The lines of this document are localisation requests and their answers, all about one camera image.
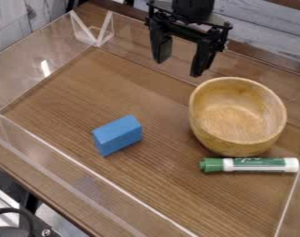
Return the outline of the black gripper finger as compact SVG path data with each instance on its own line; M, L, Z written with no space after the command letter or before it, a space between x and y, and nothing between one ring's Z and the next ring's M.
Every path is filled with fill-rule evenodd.
M161 29L151 29L150 43L153 58L161 64L169 59L173 51L173 37L170 33Z
M216 57L216 49L210 40L201 40L197 44L197 50L191 61L190 75L200 77L206 69L209 69Z

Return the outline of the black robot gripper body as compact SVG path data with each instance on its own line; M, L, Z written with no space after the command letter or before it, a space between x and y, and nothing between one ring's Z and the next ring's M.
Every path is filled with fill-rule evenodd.
M145 24L149 30L161 29L171 36L197 44L201 40L210 40L214 49L224 50L233 25L213 13L214 2L216 0L147 0Z

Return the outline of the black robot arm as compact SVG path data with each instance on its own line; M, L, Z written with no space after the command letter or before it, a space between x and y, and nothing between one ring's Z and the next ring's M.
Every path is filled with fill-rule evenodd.
M197 44L190 76L200 77L218 52L224 52L229 21L213 14L216 0L147 0L145 25L150 31L153 58L163 63L173 53L173 37Z

